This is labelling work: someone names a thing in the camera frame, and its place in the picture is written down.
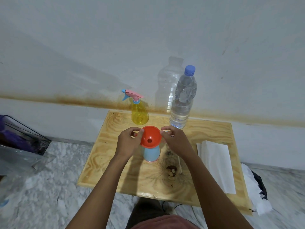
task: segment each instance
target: blue bottle cap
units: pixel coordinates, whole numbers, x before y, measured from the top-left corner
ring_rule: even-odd
[[[185,67],[184,74],[187,76],[193,76],[195,73],[196,68],[193,65],[187,65]]]

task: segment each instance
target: wooden board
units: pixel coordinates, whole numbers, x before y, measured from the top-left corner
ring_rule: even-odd
[[[158,128],[169,125],[169,117],[149,115],[149,121],[140,127],[153,125]],[[109,111],[96,142],[78,179],[78,185],[94,187],[107,168],[116,150],[117,137],[121,131],[135,126],[131,113]],[[227,194],[231,201],[244,214],[252,215],[242,168],[231,123],[188,119],[183,128],[194,150],[196,143],[204,140],[227,144],[233,169],[236,194]],[[156,162],[143,160],[141,148],[128,161],[117,187],[117,192],[159,200],[173,201],[193,206],[200,203],[190,172],[181,159],[180,172],[178,157],[167,144],[160,144],[161,154]]]

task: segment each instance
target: spray bottle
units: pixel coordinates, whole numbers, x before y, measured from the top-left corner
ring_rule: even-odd
[[[148,121],[148,112],[146,111],[144,105],[140,101],[140,98],[143,98],[142,95],[133,92],[131,90],[123,89],[122,92],[125,94],[123,100],[126,100],[128,97],[133,98],[132,102],[132,121],[136,125],[143,125]]]

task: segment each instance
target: gray marble floor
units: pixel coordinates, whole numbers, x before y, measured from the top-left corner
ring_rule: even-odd
[[[52,142],[46,155],[55,159],[39,172],[23,177],[7,177],[0,193],[9,202],[0,208],[0,228],[65,228],[90,193],[76,186],[91,146]],[[255,229],[305,228],[305,172],[249,165],[260,175],[267,188],[273,211],[246,216]],[[116,194],[108,229],[125,228],[138,197]],[[198,207],[181,205],[177,214],[199,227],[206,226]]]

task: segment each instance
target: forearm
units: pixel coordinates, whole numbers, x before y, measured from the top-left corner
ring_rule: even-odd
[[[116,188],[127,161],[126,158],[117,156],[111,159],[102,177],[66,229],[106,228]]]
[[[209,229],[253,229],[219,187],[196,154],[183,158],[191,173],[202,212]]]

